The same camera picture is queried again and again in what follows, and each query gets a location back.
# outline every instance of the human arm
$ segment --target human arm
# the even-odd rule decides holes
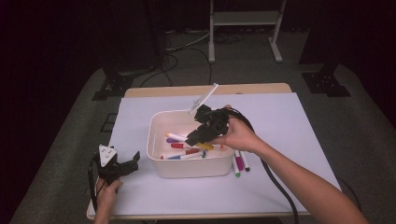
[[[106,181],[99,178],[96,183],[96,188],[99,193],[96,195],[97,209],[94,224],[107,224],[110,221],[113,213],[113,206],[116,201],[116,189],[122,185],[118,179],[108,185]]]
[[[320,223],[367,223],[340,190],[269,146],[243,121],[230,118],[227,134],[211,143],[255,153]]]

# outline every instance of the marker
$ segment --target marker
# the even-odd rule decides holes
[[[244,165],[245,165],[245,170],[249,172],[250,167],[248,166],[248,160],[247,160],[247,157],[245,156],[245,152],[241,151],[241,157],[242,157],[242,161],[244,162]]]
[[[197,153],[197,152],[200,152],[199,148],[193,148],[193,149],[189,149],[189,150],[185,150],[185,151],[180,151],[180,152],[175,153],[171,156],[161,156],[161,160],[168,160],[173,157],[186,156],[186,155],[190,155],[190,154]]]
[[[233,172],[235,173],[236,177],[241,176],[239,173],[238,165],[236,164],[236,159],[233,157]]]
[[[173,138],[166,138],[167,143],[178,143],[179,141]]]
[[[171,157],[168,158],[168,160],[187,160],[187,159],[192,159],[192,158],[197,158],[197,157],[206,157],[206,152],[205,151],[199,151],[196,153],[192,153],[189,155],[185,155],[185,156],[175,156],[175,157]]]
[[[191,147],[188,144],[184,144],[184,143],[172,143],[171,147],[172,148],[199,148],[198,145],[196,147]],[[224,145],[213,145],[213,148],[224,149]]]
[[[176,139],[176,140],[178,140],[180,142],[185,142],[187,140],[186,137],[180,136],[180,135],[175,134],[175,133],[167,133],[166,137]],[[212,150],[214,148],[212,145],[205,144],[205,143],[197,143],[196,146],[204,148],[204,149],[207,149],[207,150]]]
[[[244,163],[242,162],[242,158],[238,150],[235,151],[235,160],[236,160],[236,165],[238,166],[238,170],[243,171]]]

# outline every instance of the white table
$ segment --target white table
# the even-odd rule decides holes
[[[249,90],[257,91],[260,87],[264,92],[269,90],[275,93],[246,93]],[[258,136],[293,161],[340,189],[297,94],[276,93],[270,87],[274,85],[242,85],[239,90],[238,85],[220,85],[219,92],[233,90],[244,94],[215,92],[205,104],[212,108],[232,105],[250,120]],[[289,88],[286,84],[280,84],[278,87],[285,91]],[[191,92],[185,91],[187,95],[184,96],[139,96],[122,99],[109,144],[119,151],[119,162],[129,161],[137,150],[140,151],[141,159],[138,171],[121,178],[124,184],[119,189],[113,218],[292,215],[288,201],[269,179],[260,159],[254,154],[247,153],[251,171],[242,172],[239,178],[235,177],[232,171],[224,176],[205,178],[165,179],[157,175],[146,153],[151,117],[160,111],[188,109],[192,101],[209,88],[211,87],[165,88],[171,95],[177,89],[190,89]],[[139,95],[140,91],[148,91],[147,94],[150,95],[151,91],[158,90],[163,89],[146,88],[136,92]],[[200,94],[193,95],[199,90],[202,91]],[[306,209],[288,189],[287,192],[294,200],[299,214],[307,215]],[[94,218],[91,204],[87,210],[87,217]]]

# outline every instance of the white plastic bin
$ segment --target white plastic bin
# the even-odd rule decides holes
[[[200,125],[188,110],[163,111],[153,116],[148,132],[148,157],[159,176],[164,178],[185,178],[227,175],[233,163],[233,149],[218,147],[206,151],[205,158],[188,160],[162,160],[183,149],[172,148],[166,142],[167,133],[187,136]]]

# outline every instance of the shelf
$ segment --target shelf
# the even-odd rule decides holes
[[[278,11],[215,12],[214,25],[275,25]]]

